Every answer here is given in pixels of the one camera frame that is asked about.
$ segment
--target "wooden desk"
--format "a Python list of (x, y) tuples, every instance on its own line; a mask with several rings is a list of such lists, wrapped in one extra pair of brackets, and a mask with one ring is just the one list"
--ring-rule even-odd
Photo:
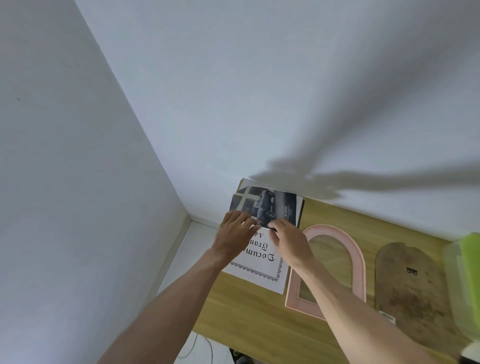
[[(443, 269), (442, 248), (449, 243), (446, 240), (305, 199), (300, 228), (315, 224), (335, 225), (357, 242), (365, 258), (367, 301), (371, 306), (375, 257), (385, 244), (404, 242), (420, 248)], [(285, 294), (223, 272), (193, 330), (268, 364), (348, 363), (325, 321), (286, 308)], [(446, 355), (429, 352), (442, 363), (455, 363)]]

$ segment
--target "plastic container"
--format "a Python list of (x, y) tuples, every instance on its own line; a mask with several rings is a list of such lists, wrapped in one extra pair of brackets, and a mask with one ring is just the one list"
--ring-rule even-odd
[(480, 340), (480, 234), (472, 233), (444, 248), (448, 295), (458, 328)]

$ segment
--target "printed image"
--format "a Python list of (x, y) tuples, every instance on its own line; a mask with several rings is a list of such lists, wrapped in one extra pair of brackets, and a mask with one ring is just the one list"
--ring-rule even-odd
[(296, 225), (296, 207), (296, 194), (256, 186), (238, 190), (230, 203), (230, 210), (248, 212), (264, 228), (268, 228), (268, 223), (277, 218), (284, 218)]

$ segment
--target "pink arch frame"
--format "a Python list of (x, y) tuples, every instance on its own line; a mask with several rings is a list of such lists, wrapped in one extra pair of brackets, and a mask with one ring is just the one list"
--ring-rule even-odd
[[(365, 260), (357, 243), (346, 232), (332, 225), (313, 225), (306, 228), (303, 233), (308, 241), (318, 235), (329, 235), (346, 247), (352, 260), (352, 292), (361, 300), (367, 302)], [(299, 297), (300, 282), (301, 278), (298, 273), (290, 269), (285, 306), (325, 320), (320, 307), (316, 303)]]

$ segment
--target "forearm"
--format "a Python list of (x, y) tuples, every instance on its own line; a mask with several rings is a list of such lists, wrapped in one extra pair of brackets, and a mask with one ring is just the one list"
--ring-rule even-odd
[(140, 313), (99, 364), (173, 363), (222, 267), (207, 250), (191, 269)]
[(295, 270), (351, 363), (435, 363), (419, 345), (338, 283), (317, 260)]

